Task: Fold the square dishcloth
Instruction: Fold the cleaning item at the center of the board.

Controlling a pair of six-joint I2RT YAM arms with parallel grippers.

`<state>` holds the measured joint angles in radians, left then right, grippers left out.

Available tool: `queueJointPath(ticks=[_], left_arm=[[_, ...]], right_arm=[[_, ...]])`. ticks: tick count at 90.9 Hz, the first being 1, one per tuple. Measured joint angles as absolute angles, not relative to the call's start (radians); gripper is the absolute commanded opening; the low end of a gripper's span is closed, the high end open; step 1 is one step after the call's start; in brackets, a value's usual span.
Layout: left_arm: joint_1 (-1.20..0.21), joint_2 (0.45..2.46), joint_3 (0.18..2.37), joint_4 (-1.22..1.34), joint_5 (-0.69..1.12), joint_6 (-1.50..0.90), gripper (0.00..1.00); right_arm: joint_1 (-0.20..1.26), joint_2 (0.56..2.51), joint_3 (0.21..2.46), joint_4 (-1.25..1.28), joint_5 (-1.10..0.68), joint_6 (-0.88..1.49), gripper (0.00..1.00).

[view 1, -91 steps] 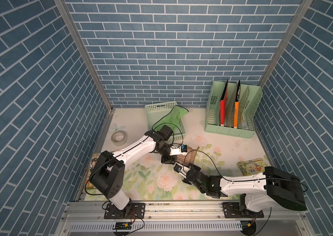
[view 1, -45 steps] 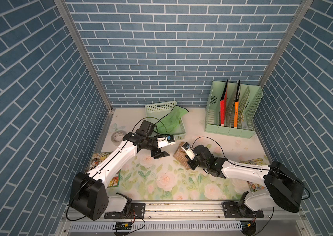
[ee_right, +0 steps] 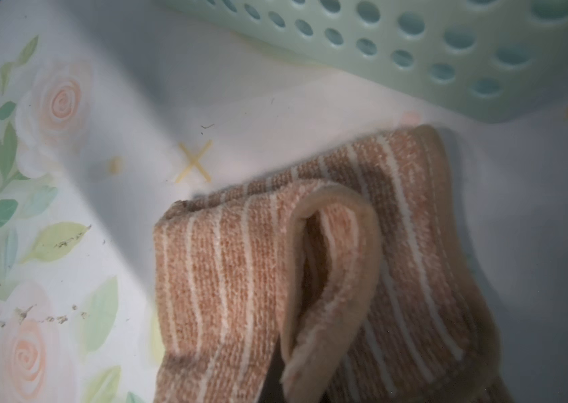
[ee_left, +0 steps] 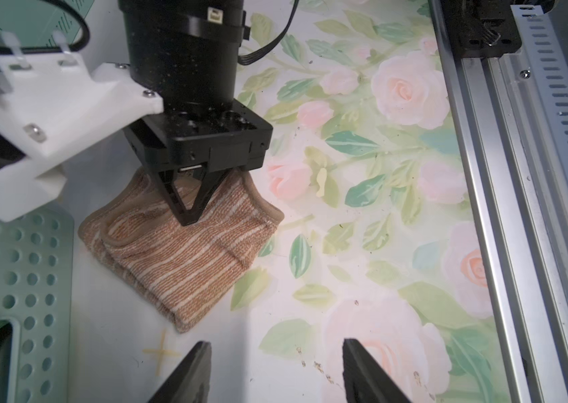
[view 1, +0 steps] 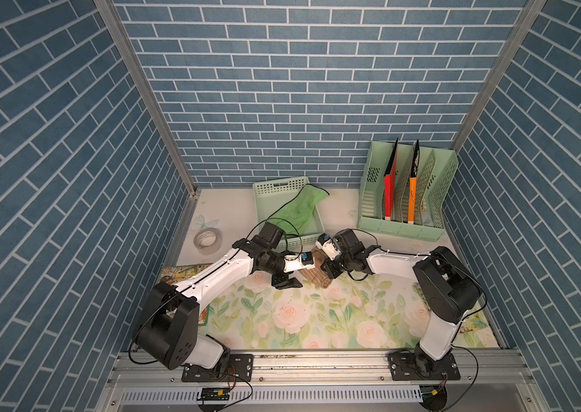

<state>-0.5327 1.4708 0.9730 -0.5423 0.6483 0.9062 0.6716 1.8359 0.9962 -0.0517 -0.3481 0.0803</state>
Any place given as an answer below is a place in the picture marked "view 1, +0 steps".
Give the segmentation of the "green and grey dishcloth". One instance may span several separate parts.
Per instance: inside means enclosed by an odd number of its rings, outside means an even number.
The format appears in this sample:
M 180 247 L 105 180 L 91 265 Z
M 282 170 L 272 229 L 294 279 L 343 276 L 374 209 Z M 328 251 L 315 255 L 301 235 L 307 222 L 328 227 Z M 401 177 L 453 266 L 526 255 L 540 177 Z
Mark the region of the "green and grey dishcloth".
M 314 221 L 317 205 L 329 197 L 329 192 L 315 185 L 304 185 L 289 202 L 275 211 L 268 219 L 287 235 L 305 235 Z

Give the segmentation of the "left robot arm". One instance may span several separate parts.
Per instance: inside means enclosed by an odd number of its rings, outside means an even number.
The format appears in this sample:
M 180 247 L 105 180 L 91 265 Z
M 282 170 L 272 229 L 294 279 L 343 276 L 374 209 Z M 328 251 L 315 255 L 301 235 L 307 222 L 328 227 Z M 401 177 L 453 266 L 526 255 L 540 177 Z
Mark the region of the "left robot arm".
M 149 292 L 134 326 L 131 345 L 137 345 L 169 370 L 190 365 L 215 374 L 230 370 L 230 349 L 199 335 L 199 315 L 232 284 L 263 271 L 278 290 L 300 288 L 291 274 L 313 269 L 312 252 L 277 252 L 284 231 L 265 222 L 251 240 L 237 240 L 223 259 L 199 274 L 174 284 L 160 282 Z

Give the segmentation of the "brown striped dishcloth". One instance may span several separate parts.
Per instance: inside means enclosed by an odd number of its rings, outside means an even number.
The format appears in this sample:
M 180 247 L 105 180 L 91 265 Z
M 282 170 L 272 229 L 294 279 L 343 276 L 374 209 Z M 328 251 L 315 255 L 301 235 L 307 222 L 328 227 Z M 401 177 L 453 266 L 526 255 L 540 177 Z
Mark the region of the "brown striped dishcloth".
M 314 268 L 312 269 L 302 269 L 300 273 L 309 280 L 312 285 L 316 286 L 316 288 L 328 288 L 333 279 L 328 276 L 326 271 L 324 271 L 321 266 L 324 262 L 328 261 L 328 256 L 323 252 L 323 250 L 315 247 L 312 250 L 313 259 L 314 259 Z

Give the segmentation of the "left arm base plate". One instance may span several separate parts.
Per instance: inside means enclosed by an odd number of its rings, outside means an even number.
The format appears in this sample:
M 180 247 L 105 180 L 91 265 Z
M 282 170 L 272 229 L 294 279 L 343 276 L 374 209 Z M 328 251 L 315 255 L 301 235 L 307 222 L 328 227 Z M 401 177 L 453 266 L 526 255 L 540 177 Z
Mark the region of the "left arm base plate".
M 187 365 L 184 367 L 181 381 L 184 383 L 211 383 L 231 382 L 243 380 L 250 382 L 254 369 L 254 356 L 252 354 L 226 353 L 210 369 Z

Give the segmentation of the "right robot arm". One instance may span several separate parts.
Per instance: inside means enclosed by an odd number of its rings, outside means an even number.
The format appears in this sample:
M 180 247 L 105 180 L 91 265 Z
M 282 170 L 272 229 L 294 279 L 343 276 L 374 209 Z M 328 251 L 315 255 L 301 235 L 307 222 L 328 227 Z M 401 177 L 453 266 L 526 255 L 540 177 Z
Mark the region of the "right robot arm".
M 424 336 L 414 350 L 415 360 L 435 363 L 449 355 L 467 316 L 474 313 L 483 290 L 448 247 L 428 253 L 393 252 L 380 245 L 366 247 L 353 229 L 333 237 L 323 233 L 315 242 L 326 254 L 321 270 L 330 278 L 360 272 L 390 275 L 418 283 L 431 314 Z

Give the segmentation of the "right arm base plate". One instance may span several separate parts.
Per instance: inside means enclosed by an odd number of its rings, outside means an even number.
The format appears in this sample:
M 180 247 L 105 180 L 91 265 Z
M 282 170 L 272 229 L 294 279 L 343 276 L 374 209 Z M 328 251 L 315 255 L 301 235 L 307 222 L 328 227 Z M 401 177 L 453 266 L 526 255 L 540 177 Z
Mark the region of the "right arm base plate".
M 427 355 L 416 356 L 409 350 L 396 350 L 388 354 L 388 367 L 393 381 L 461 379 L 460 370 L 451 352 L 441 360 L 433 360 Z

